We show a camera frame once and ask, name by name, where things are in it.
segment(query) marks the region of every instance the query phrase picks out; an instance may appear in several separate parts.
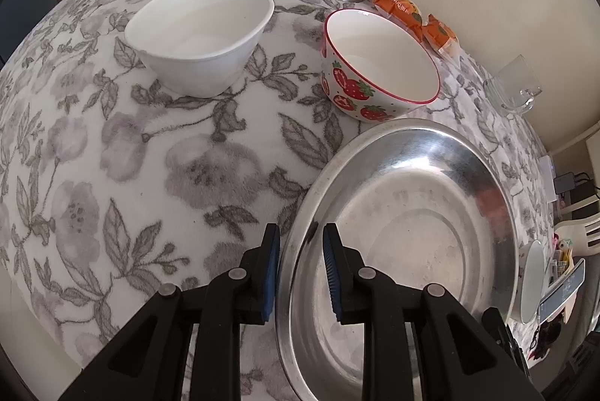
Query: floral tablecloth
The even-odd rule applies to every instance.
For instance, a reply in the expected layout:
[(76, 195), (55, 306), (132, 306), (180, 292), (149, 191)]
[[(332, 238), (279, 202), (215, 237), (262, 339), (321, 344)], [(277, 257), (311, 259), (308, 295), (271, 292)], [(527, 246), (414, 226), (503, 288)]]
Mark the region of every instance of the floral tablecloth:
[[(319, 83), (322, 23), (354, 4), (274, 0), (243, 77), (199, 99), (161, 87), (125, 43), (148, 1), (63, 0), (0, 72), (0, 260), (82, 366), (162, 282), (207, 283), (269, 221), (285, 238), (319, 171), (368, 127)], [(489, 105), (474, 61), (436, 64), (440, 97), (410, 116), (479, 147), (511, 196), (519, 242), (549, 251), (538, 137)], [(536, 322), (511, 324), (527, 351)], [(272, 320), (244, 329), (241, 372), (245, 396), (295, 398)]]

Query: red rim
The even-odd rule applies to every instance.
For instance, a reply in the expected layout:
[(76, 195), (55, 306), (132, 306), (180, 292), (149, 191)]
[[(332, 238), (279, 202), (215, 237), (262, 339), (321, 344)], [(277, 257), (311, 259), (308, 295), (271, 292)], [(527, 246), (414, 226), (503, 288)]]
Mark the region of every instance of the red rim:
[(336, 55), (337, 55), (337, 56), (338, 56), (338, 57), (339, 57), (339, 58), (340, 58), (340, 59), (341, 59), (341, 60), (344, 62), (344, 64), (345, 64), (347, 67), (349, 67), (349, 68), (350, 68), (352, 71), (354, 71), (354, 72), (355, 72), (355, 73), (358, 75), (358, 77), (359, 77), (359, 78), (363, 79), (364, 81), (366, 81), (367, 83), (369, 83), (371, 86), (374, 86), (374, 87), (375, 87), (375, 88), (377, 88), (379, 91), (383, 91), (383, 92), (384, 92), (386, 95), (389, 95), (389, 96), (391, 96), (392, 98), (395, 98), (396, 100), (401, 100), (402, 102), (407, 102), (407, 103), (414, 103), (415, 105), (426, 105), (426, 104), (428, 104), (428, 103), (431, 103), (432, 101), (434, 101), (434, 100), (437, 98), (437, 96), (439, 95), (439, 93), (440, 93), (440, 90), (441, 90), (441, 88), (442, 88), (442, 82), (440, 81), (440, 72), (437, 70), (437, 66), (436, 66), (435, 62), (433, 61), (433, 58), (431, 57), (431, 55), (430, 55), (430, 54), (429, 54), (429, 53), (428, 53), (428, 52), (425, 50), (425, 48), (423, 48), (423, 46), (421, 46), (420, 44), (419, 44), (419, 47), (420, 47), (420, 48), (421, 48), (423, 51), (425, 51), (425, 54), (427, 54), (427, 57), (428, 57), (428, 58), (431, 60), (431, 64), (433, 64), (433, 67), (436, 69), (436, 73), (437, 73), (437, 91), (436, 91), (436, 94), (433, 96), (433, 98), (432, 98), (432, 99), (430, 99), (430, 100), (426, 100), (426, 101), (423, 101), (423, 102), (419, 102), (419, 101), (417, 101), (417, 100), (409, 100), (409, 99), (406, 99), (406, 98), (399, 97), (399, 96), (397, 96), (397, 95), (395, 95), (395, 94), (393, 94), (393, 93), (390, 93), (390, 92), (389, 92), (389, 91), (387, 91), (387, 90), (384, 90), (382, 87), (379, 87), (379, 86), (377, 86), (375, 83), (373, 83), (372, 81), (370, 81), (368, 78), (365, 78), (365, 77), (364, 77), (364, 76), (362, 76), (362, 75), (361, 75), (361, 74), (360, 74), (358, 71), (356, 71), (356, 69), (354, 69), (354, 68), (352, 67), (352, 65), (351, 65), (351, 64), (349, 64), (349, 63), (348, 63), (348, 61), (346, 61), (346, 60), (344, 59), (344, 57), (343, 57), (343, 56), (340, 54), (340, 52), (339, 52), (337, 49), (335, 49), (335, 46), (334, 46), (334, 44), (331, 42), (331, 38), (329, 37), (329, 33), (328, 33), (328, 31), (327, 31), (327, 23), (329, 22), (329, 19), (331, 18), (331, 16), (332, 16), (333, 14), (335, 14), (335, 13), (342, 12), (343, 10), (354, 10), (355, 12), (365, 12), (365, 13), (367, 13), (367, 14), (369, 14), (369, 15), (374, 15), (374, 16), (376, 16), (376, 17), (380, 17), (380, 18), (382, 18), (384, 21), (386, 21), (386, 22), (388, 22), (388, 23), (390, 23), (390, 24), (392, 24), (392, 25), (394, 25), (394, 26), (396, 26), (396, 27), (398, 27), (398, 26), (397, 26), (397, 25), (395, 25), (393, 22), (391, 22), (391, 21), (388, 21), (388, 20), (387, 20), (385, 17), (381, 17), (379, 14), (376, 14), (376, 13), (374, 13), (374, 12), (369, 12), (369, 11), (367, 11), (367, 10), (363, 10), (363, 9), (339, 9), (339, 10), (335, 10), (335, 11), (331, 12), (331, 13), (330, 13), (330, 14), (327, 16), (327, 18), (325, 19), (325, 27), (323, 28), (323, 32), (325, 33), (325, 37), (327, 37), (327, 41), (328, 41), (328, 42), (329, 42), (329, 44), (331, 45), (331, 48), (334, 50), (335, 54), (336, 54)]

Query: snack wrapper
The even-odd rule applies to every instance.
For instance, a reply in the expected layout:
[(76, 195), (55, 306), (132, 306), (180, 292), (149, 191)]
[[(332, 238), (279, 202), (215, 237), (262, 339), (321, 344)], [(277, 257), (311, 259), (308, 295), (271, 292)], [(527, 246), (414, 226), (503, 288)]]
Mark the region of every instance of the snack wrapper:
[(418, 41), (423, 41), (423, 17), (410, 0), (373, 0), (380, 15), (407, 29)]
[(423, 26), (422, 31), (431, 47), (440, 56), (460, 67), (460, 44), (452, 29), (429, 14), (428, 24)]

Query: strawberry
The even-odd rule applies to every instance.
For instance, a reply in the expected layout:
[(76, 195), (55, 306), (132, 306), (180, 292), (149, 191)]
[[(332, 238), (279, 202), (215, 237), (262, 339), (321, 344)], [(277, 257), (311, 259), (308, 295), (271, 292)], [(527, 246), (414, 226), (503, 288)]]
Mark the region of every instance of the strawberry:
[(346, 81), (346, 86), (343, 87), (344, 93), (356, 100), (368, 100), (373, 96), (373, 90), (364, 81), (349, 79)]
[(334, 78), (338, 82), (338, 85), (341, 86), (342, 89), (346, 88), (346, 82), (348, 81), (348, 78), (346, 77), (346, 74), (342, 71), (341, 64), (338, 63), (337, 61), (334, 61), (333, 67), (334, 67)]
[(388, 115), (383, 108), (377, 105), (365, 105), (361, 108), (361, 115), (367, 120), (376, 120), (378, 122), (394, 118), (393, 115)]
[(334, 103), (338, 107), (340, 107), (342, 110), (348, 110), (350, 112), (353, 112), (354, 110), (356, 110), (356, 105), (354, 105), (354, 103), (352, 103), (352, 100), (350, 100), (349, 98), (343, 97), (342, 95), (335, 95)]
[(327, 79), (323, 73), (321, 74), (321, 86), (323, 87), (325, 94), (329, 96), (329, 83), (327, 83)]

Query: metal tray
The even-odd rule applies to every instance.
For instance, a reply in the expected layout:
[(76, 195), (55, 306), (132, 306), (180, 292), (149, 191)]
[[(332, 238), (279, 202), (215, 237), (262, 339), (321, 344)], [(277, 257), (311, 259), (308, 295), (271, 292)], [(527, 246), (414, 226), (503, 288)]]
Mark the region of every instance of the metal tray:
[[(517, 234), (498, 179), (445, 126), (408, 118), (380, 124), (325, 166), (281, 257), (277, 340), (302, 401), (361, 399), (363, 328), (335, 321), (322, 257), (322, 227), (332, 221), (344, 245), (397, 283), (441, 283), (476, 318), (490, 306), (508, 317)], [(418, 394), (414, 346), (412, 357)]]

